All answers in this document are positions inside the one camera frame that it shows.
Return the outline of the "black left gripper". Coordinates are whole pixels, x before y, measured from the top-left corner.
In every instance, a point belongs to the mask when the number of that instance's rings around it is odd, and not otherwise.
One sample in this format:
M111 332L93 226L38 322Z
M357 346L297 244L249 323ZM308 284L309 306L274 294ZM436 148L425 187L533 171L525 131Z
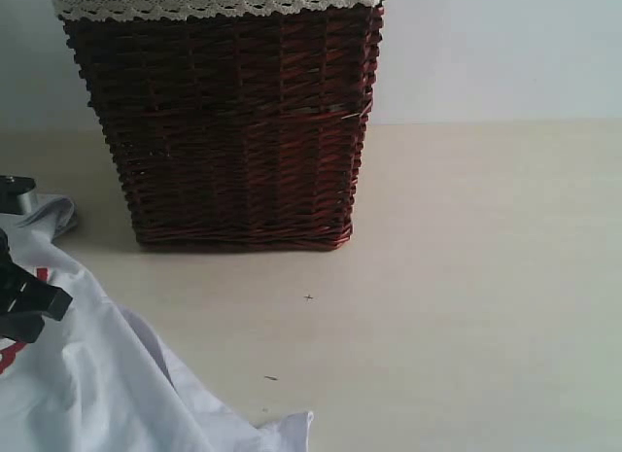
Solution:
M1 337L36 342L45 326L44 319L60 322L72 301L64 290L14 263L8 236L1 230Z

